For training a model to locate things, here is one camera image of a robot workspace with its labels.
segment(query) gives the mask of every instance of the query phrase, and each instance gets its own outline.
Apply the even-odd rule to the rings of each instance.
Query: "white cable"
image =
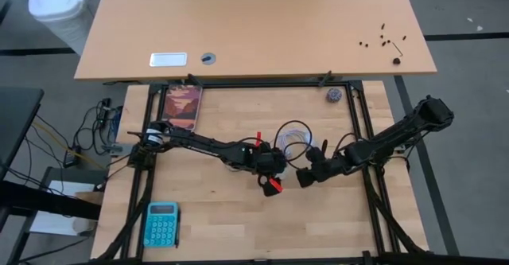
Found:
[[[299,129],[291,129],[286,132],[279,133],[278,141],[276,144],[278,148],[284,150],[288,144],[291,142],[307,142],[311,146],[316,146],[316,141],[314,139],[310,140],[310,133],[308,131],[303,131]],[[292,158],[292,150],[291,147],[285,150],[285,156],[287,159]]]

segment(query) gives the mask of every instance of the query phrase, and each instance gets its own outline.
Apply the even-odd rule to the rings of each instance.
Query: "wire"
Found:
[[[414,142],[414,144],[412,145],[412,147],[410,148],[410,151],[408,152],[408,155],[406,156],[406,159],[408,160],[408,158],[410,157],[410,155],[412,154],[412,151],[414,150],[415,146],[418,144],[418,142],[420,142],[427,134],[429,134],[429,131],[425,132],[420,138],[418,138],[417,141]]]
[[[39,149],[43,150],[43,151],[44,151],[46,154],[48,154],[50,157],[54,158],[54,159],[56,160],[56,163],[58,164],[58,166],[59,166],[59,167],[62,167],[63,162],[62,162],[61,160],[59,160],[58,158],[56,158],[55,152],[53,151],[53,148],[51,147],[51,145],[50,145],[48,142],[46,142],[46,140],[45,140],[45,139],[43,139],[43,138],[41,137],[41,135],[39,134],[39,131],[37,130],[37,128],[36,128],[36,127],[34,127],[33,125],[31,125],[31,127],[32,127],[32,128],[33,128],[33,130],[35,131],[35,134],[37,135],[37,137],[39,137],[39,139],[40,139],[40,140],[41,140],[41,141],[42,141],[42,142],[43,142],[43,143],[44,143],[44,144],[45,144],[45,145],[49,148],[49,150],[51,151],[51,154],[50,154],[50,153],[48,153],[47,151],[43,150],[41,147],[39,147],[39,146],[35,145],[33,142],[32,142],[32,144],[33,144],[34,146],[38,147]]]
[[[48,153],[45,149],[41,148],[40,146],[38,146],[36,143],[30,141],[29,139],[26,139],[29,143],[32,144],[32,146],[35,146],[37,149],[43,151],[45,154],[47,154],[48,156],[52,157],[52,158],[55,158],[58,162],[62,162],[61,160],[59,160],[58,158],[54,157],[52,154]]]
[[[23,180],[23,181],[29,181],[29,182],[33,183],[34,185],[37,185],[37,186],[41,187],[42,189],[49,190],[49,192],[50,192],[50,193],[55,194],[55,192],[57,192],[57,193],[59,193],[59,194],[60,194],[61,196],[63,196],[63,197],[71,197],[71,198],[74,198],[74,199],[78,199],[78,200],[79,200],[79,198],[77,198],[77,197],[73,197],[73,196],[69,196],[69,195],[67,195],[67,194],[65,194],[65,193],[62,193],[62,192],[61,192],[60,190],[58,190],[58,189],[52,189],[52,188],[49,188],[48,186],[43,185],[40,181],[36,180],[35,178],[33,178],[33,177],[29,177],[29,176],[27,176],[27,175],[26,175],[26,174],[24,174],[24,173],[20,173],[20,172],[18,172],[17,170],[13,170],[12,168],[10,168],[10,167],[8,167],[8,166],[6,166],[6,165],[4,165],[4,164],[2,164],[2,167],[3,167],[4,169],[6,169],[7,171],[9,171],[11,174],[13,174],[15,177],[17,177],[17,178],[19,178],[19,179],[21,179],[21,180]]]
[[[290,138],[298,139],[301,142],[307,141],[307,143],[311,144],[312,146],[316,146],[315,141],[309,139],[309,132],[304,132],[300,129],[288,130],[279,135],[278,142],[276,143],[279,148],[286,149],[283,150],[283,153],[285,154],[286,158],[292,158],[292,152],[286,146]]]
[[[354,133],[348,133],[346,135],[344,135],[343,137],[341,137],[340,141],[337,143],[336,145],[336,148],[334,149],[334,152],[332,154],[335,154],[337,152],[337,150],[340,148],[341,146],[341,143],[349,136],[349,135],[352,135],[352,136],[356,136],[356,134]]]
[[[106,181],[105,182],[108,182],[110,180],[111,177],[113,177],[114,175],[116,175],[119,171],[125,169],[127,166],[129,165],[125,165],[123,167],[121,167],[120,169],[116,170],[114,173],[110,174],[109,176],[106,177]]]
[[[91,128],[83,128],[83,126],[85,125],[85,122],[87,121],[87,117],[88,117],[88,114],[90,114],[90,111],[96,109],[98,106],[94,106],[94,107],[91,107],[90,109],[88,109],[86,112],[85,112],[85,115],[83,117],[83,120],[81,121],[81,124],[80,126],[78,127],[78,130],[76,130],[76,133],[74,133],[74,136],[72,137],[72,145],[73,146],[76,146],[76,145],[79,145],[80,144],[80,141],[78,140],[78,135],[80,134],[80,132],[82,130],[90,130],[92,131]],[[90,150],[92,148],[92,145],[87,148],[87,149],[84,149],[84,150]]]
[[[107,165],[106,165],[106,167],[111,166],[111,165],[114,165],[114,164],[116,164],[117,162],[120,162],[120,161],[122,161],[122,160],[124,160],[124,159],[128,158],[129,156],[130,156],[130,154],[127,154],[127,155],[125,155],[125,156],[121,157],[120,159],[118,159],[118,160],[116,160],[116,161],[114,161],[114,162],[110,162],[109,164],[107,164]]]
[[[76,156],[76,157],[80,157],[82,158],[84,161],[87,161],[87,162],[90,162],[92,165],[94,166],[97,166],[98,168],[100,168],[101,170],[105,170],[106,168],[101,166],[99,163],[97,163],[96,161],[92,160],[91,158],[87,158],[85,156],[83,156],[82,154],[78,154],[76,153],[74,150],[71,150],[69,148],[66,148],[65,145],[63,145],[50,131],[48,131],[46,128],[44,128],[42,125],[40,125],[39,123],[37,122],[33,122],[33,125],[35,125],[35,127],[38,127],[40,128],[41,130],[43,130],[44,132],[46,132],[46,134],[49,135],[49,137],[56,142],[56,144],[58,144],[58,146],[60,146],[62,149],[68,151],[69,153],[71,153],[72,155]]]
[[[50,157],[53,157],[55,159],[56,163],[58,164],[58,166],[60,167],[60,183],[61,183],[62,191],[64,191],[64,163],[61,162],[58,158],[56,158],[56,155],[55,155],[55,152],[53,151],[53,148],[51,147],[51,145],[49,145],[48,142],[46,142],[46,140],[44,140],[41,137],[41,135],[39,134],[39,131],[37,130],[37,128],[34,127],[33,125],[31,125],[31,127],[35,131],[35,134],[37,135],[37,137],[39,137],[41,139],[41,141],[44,144],[46,144],[46,146],[48,146],[49,150],[51,151],[51,154],[47,153],[46,151],[45,151],[45,153],[47,153]]]
[[[54,249],[54,250],[51,250],[51,251],[47,251],[47,252],[43,252],[43,253],[40,253],[40,254],[36,254],[36,255],[32,255],[30,257],[26,257],[24,259],[20,259],[19,261],[17,262],[14,262],[14,263],[9,263],[7,265],[18,265],[19,263],[25,263],[25,262],[28,262],[30,260],[33,260],[33,259],[37,259],[37,258],[40,258],[42,256],[46,256],[46,255],[50,255],[50,254],[53,254],[53,253],[57,253],[57,252],[60,252],[60,251],[63,251],[69,247],[72,247],[72,246],[76,246],[86,240],[90,239],[90,236],[88,236],[87,238],[84,238],[82,240],[79,240],[79,241],[76,241],[74,243],[71,243],[71,244],[68,244],[68,245],[65,245],[63,247],[60,247],[58,249]]]
[[[29,148],[29,162],[30,162],[29,177],[30,177],[30,175],[32,174],[32,148],[30,147],[29,140],[26,137],[25,137],[25,142],[26,142],[27,147]]]
[[[36,117],[38,117],[43,123],[48,125],[48,127],[52,128],[52,130],[54,130],[55,133],[57,133],[65,141],[65,144],[67,145],[67,148],[71,147],[71,146],[69,146],[69,141],[59,131],[57,131],[54,126],[52,126],[50,123],[46,122],[41,116],[36,115]]]
[[[285,147],[285,149],[283,150],[283,152],[286,152],[290,146],[297,145],[297,144],[300,144],[300,145],[308,145],[308,143],[307,143],[307,142],[291,142],[291,143],[289,143],[288,145],[286,145],[286,147]],[[295,165],[292,163],[292,161],[294,161],[294,160],[296,160],[296,159],[300,158],[300,157],[301,157],[304,153],[305,153],[305,151],[301,152],[298,156],[296,156],[296,157],[295,157],[295,158],[293,158],[293,159],[286,159],[286,163],[287,163],[287,164],[289,164],[291,167],[293,167],[293,168],[294,168],[294,169],[296,169],[296,170],[305,170],[304,168],[299,168],[299,167],[295,166]]]

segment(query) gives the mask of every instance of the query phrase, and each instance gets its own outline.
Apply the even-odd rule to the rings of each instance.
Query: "white label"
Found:
[[[156,136],[151,135],[151,136],[149,136],[148,140],[152,141],[152,142],[156,142],[159,145],[162,145],[162,138],[158,138]]]
[[[150,56],[150,67],[179,67],[187,63],[187,53],[152,53]]]
[[[160,131],[154,130],[154,129],[146,129],[146,133],[147,134],[162,134]],[[159,145],[162,145],[162,138],[159,138],[155,135],[149,135],[149,137],[147,139],[149,141],[156,142]]]

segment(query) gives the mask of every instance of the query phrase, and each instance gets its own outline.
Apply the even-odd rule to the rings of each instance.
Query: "light wood desk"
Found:
[[[363,85],[377,133],[394,122],[387,94],[382,82]],[[345,98],[339,103],[324,101],[327,89],[206,89],[196,133],[226,142],[261,131],[262,138],[270,141],[284,122],[300,119],[311,127],[319,144],[329,140],[330,155],[338,140],[352,131],[352,121]],[[117,142],[138,141],[126,132],[141,130],[147,92],[148,86],[128,88]],[[124,161],[113,165],[111,172],[123,165]],[[392,159],[385,168],[394,217],[416,244],[426,247],[404,162]],[[104,252],[126,219],[133,172],[125,169],[107,184],[92,257]],[[332,258],[359,256],[363,250],[376,254],[361,173],[337,176],[307,189],[301,189],[290,174],[283,186],[282,193],[267,198],[255,176],[231,172],[217,158],[186,149],[159,154],[152,201],[180,203],[181,244],[178,249],[146,248],[143,259]],[[389,246],[385,231],[383,235]],[[131,249],[135,247],[133,238]]]
[[[400,65],[392,63],[400,56],[393,44],[404,55]],[[151,68],[152,53],[187,53],[187,65]],[[217,61],[203,64],[205,53]],[[295,77],[329,70],[342,76],[437,71],[409,0],[101,0],[75,78]]]

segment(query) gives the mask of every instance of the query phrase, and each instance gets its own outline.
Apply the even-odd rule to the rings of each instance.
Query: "black desk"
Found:
[[[41,89],[0,87],[0,161],[10,166],[39,109]],[[7,170],[0,170],[0,180]]]

